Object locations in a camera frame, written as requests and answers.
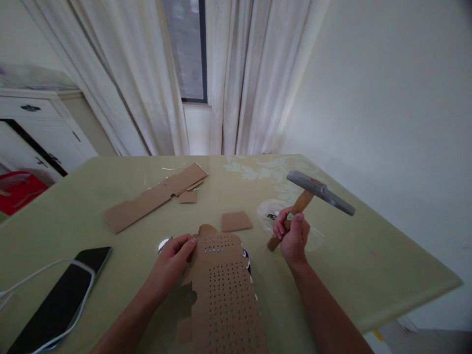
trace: hand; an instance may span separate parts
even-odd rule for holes
[[[287,233],[284,226],[284,221],[290,213],[288,207],[283,209],[275,218],[273,230],[274,236],[281,239],[280,251],[289,266],[298,263],[307,262],[305,256],[305,245],[310,232],[310,225],[305,221],[302,213],[295,214],[290,231]]]
[[[143,289],[150,300],[160,304],[182,273],[185,261],[190,262],[197,239],[190,234],[174,238],[164,245]]]

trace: table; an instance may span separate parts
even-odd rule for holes
[[[167,176],[197,162],[209,173],[197,204],[169,202],[118,235],[102,211],[134,199]],[[307,258],[353,320],[366,333],[460,286],[459,277],[301,155],[97,157],[52,186],[0,226],[0,289],[58,259],[87,248],[112,246],[77,327],[57,353],[88,353],[148,276],[155,247],[170,236],[196,233],[201,224],[220,228],[221,214],[244,210],[254,228],[236,232],[251,258],[254,287],[273,353],[313,352],[302,303],[280,250],[256,216],[267,199],[292,203],[301,188],[285,179],[300,170],[326,183],[356,208],[350,217],[319,198],[305,211],[325,235]],[[0,345],[14,341],[67,266],[25,284],[0,313]],[[152,318],[138,352],[182,352],[178,319],[190,315],[193,295],[175,286]]]

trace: smartphone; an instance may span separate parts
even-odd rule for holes
[[[79,252],[75,260],[88,265],[98,275],[111,250],[111,247],[84,250]],[[7,353],[32,353],[44,343],[67,331],[75,320],[89,284],[90,273],[76,265],[70,265]],[[55,348],[62,339],[52,343],[45,350]]]

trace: cardboard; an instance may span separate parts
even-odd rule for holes
[[[183,191],[178,196],[178,202],[182,203],[196,203],[197,202],[197,191]]]
[[[197,183],[195,184],[192,184],[190,187],[188,187],[186,190],[188,191],[191,191],[192,189],[195,189],[196,187],[198,187],[200,184],[202,184],[204,182],[203,179],[201,179],[200,181],[198,181]]]
[[[203,182],[204,182],[203,179],[201,179],[200,181],[198,181],[197,183],[192,184],[190,187],[184,189],[183,191],[176,193],[176,196],[179,196],[180,194],[182,194],[185,191],[191,191],[192,189],[195,189],[196,187],[198,187]]]
[[[170,176],[157,186],[141,193],[132,201],[124,201],[103,212],[110,229],[119,233],[154,209],[167,202],[173,194],[185,191],[186,188],[208,176],[198,164],[193,163],[179,174]]]
[[[234,232],[251,228],[252,222],[244,211],[227,213],[221,216],[222,232]]]
[[[201,225],[182,285],[197,293],[191,317],[177,325],[179,343],[196,353],[268,353],[266,332],[241,240]]]

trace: drawer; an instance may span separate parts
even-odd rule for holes
[[[0,97],[0,116],[61,119],[49,100]]]

